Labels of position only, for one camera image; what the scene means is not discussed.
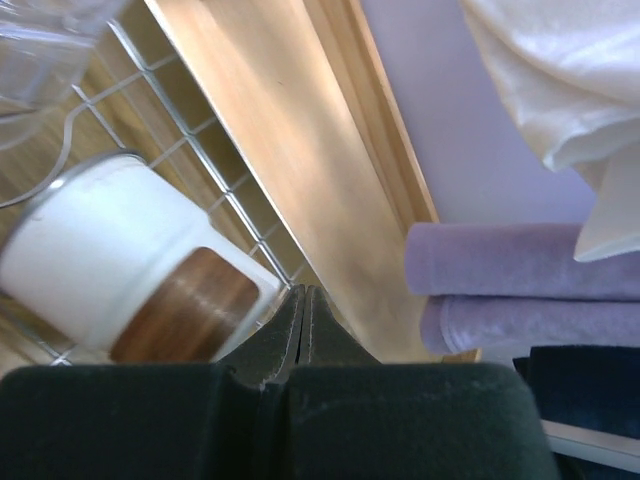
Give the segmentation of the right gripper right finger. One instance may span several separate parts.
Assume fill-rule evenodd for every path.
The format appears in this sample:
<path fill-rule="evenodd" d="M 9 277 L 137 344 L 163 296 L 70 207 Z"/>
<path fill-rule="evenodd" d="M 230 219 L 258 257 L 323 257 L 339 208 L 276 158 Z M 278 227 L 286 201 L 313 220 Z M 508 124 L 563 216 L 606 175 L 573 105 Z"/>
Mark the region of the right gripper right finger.
<path fill-rule="evenodd" d="M 554 479 L 533 396 L 485 363 L 340 364 L 349 336 L 308 289 L 299 364 L 287 382 L 291 479 Z"/>

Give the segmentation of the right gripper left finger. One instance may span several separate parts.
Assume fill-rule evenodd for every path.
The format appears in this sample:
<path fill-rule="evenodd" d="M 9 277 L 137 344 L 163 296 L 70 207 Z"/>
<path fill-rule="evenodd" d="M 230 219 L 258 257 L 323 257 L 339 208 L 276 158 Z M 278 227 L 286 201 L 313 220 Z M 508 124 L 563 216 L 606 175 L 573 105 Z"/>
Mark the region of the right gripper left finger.
<path fill-rule="evenodd" d="M 287 479 L 305 290 L 217 363 L 32 366 L 1 383 L 5 479 Z"/>

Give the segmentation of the metal two-tier dish rack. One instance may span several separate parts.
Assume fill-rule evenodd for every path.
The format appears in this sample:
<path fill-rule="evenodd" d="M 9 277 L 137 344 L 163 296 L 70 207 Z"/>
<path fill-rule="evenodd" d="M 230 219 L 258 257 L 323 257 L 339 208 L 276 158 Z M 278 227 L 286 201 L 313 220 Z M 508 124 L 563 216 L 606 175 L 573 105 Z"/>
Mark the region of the metal two-tier dish rack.
<path fill-rule="evenodd" d="M 311 272 L 145 1 L 1 5 L 1 367 L 218 361 Z"/>

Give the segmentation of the clear plastic cup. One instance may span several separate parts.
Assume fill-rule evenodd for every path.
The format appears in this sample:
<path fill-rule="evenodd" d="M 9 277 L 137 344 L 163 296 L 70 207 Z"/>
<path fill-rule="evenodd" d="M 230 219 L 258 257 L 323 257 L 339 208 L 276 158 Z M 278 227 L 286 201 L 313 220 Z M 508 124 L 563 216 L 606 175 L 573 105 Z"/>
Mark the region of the clear plastic cup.
<path fill-rule="evenodd" d="M 68 96 L 126 1 L 1 3 L 1 147 L 22 143 Z"/>

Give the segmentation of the steel cup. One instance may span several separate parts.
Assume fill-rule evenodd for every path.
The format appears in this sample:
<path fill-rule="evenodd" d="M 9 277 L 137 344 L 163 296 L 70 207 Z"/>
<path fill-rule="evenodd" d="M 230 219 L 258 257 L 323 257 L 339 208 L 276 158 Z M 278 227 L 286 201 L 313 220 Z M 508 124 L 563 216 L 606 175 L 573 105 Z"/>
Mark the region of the steel cup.
<path fill-rule="evenodd" d="M 1 251 L 2 291 L 116 362 L 222 357 L 280 280 L 130 152 L 81 163 L 26 206 Z"/>

